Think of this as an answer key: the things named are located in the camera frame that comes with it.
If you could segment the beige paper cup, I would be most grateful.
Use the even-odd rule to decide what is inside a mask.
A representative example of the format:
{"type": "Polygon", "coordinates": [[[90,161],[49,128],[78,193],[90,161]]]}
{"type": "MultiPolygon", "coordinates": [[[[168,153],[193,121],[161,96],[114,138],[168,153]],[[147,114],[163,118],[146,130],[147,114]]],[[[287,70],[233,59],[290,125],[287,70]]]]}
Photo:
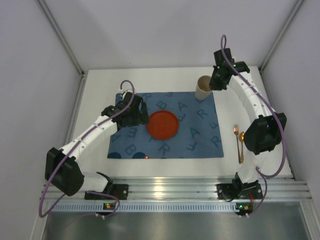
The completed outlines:
{"type": "Polygon", "coordinates": [[[210,81],[211,77],[208,75],[203,75],[197,80],[195,97],[198,100],[204,100],[212,93],[212,90],[210,88],[210,81]]]}

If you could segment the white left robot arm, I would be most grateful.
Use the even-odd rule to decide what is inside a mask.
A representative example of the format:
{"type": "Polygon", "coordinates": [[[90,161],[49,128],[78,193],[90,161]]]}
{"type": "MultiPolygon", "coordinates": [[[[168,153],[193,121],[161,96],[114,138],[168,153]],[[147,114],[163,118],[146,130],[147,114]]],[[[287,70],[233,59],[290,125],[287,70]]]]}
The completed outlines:
{"type": "Polygon", "coordinates": [[[46,155],[45,179],[67,196],[78,192],[106,192],[112,180],[100,172],[89,172],[90,154],[110,136],[127,127],[147,124],[149,115],[143,98],[127,91],[115,105],[106,107],[81,135],[46,155]]]}

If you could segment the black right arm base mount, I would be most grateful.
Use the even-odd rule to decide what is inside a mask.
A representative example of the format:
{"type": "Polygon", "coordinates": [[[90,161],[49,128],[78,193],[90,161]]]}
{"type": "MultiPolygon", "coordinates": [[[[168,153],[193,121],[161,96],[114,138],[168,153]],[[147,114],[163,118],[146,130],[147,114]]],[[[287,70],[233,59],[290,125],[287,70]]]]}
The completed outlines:
{"type": "Polygon", "coordinates": [[[258,180],[242,182],[238,173],[235,174],[231,183],[219,183],[216,185],[219,200],[232,202],[233,200],[260,200],[263,197],[262,188],[258,180]]]}

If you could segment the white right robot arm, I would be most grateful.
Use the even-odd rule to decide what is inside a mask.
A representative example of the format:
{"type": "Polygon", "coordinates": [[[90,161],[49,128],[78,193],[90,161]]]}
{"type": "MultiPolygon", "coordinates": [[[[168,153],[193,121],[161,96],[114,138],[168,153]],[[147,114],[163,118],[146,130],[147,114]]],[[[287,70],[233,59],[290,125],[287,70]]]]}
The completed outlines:
{"type": "Polygon", "coordinates": [[[243,61],[235,62],[229,48],[213,53],[215,65],[209,82],[212,91],[232,89],[238,96],[250,120],[250,126],[244,132],[246,156],[236,175],[244,184],[255,182],[269,153],[282,141],[287,117],[277,113],[263,98],[251,80],[241,73],[250,69],[243,61]]]}

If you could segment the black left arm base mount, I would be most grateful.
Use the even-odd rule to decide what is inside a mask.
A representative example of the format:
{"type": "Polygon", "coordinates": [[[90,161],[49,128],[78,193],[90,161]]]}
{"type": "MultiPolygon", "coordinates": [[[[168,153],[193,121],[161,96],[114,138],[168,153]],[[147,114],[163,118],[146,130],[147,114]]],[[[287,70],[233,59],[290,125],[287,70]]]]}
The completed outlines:
{"type": "MultiPolygon", "coordinates": [[[[97,172],[97,174],[103,176],[106,180],[108,180],[108,183],[102,192],[103,194],[111,195],[113,197],[116,197],[119,200],[127,200],[128,194],[129,194],[128,184],[117,184],[117,183],[114,183],[114,181],[107,175],[101,172],[97,172]]],[[[84,199],[85,200],[111,200],[112,198],[104,195],[97,195],[97,194],[86,192],[84,195],[84,199]]]]}

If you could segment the red round plastic plate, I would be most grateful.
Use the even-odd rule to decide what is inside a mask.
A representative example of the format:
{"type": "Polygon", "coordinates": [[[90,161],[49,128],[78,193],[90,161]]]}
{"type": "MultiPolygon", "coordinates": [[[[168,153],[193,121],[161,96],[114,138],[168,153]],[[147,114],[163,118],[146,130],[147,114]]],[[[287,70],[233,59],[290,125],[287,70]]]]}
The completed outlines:
{"type": "Polygon", "coordinates": [[[149,135],[156,140],[169,140],[178,133],[179,121],[172,112],[159,110],[149,116],[146,129],[149,135]]]}

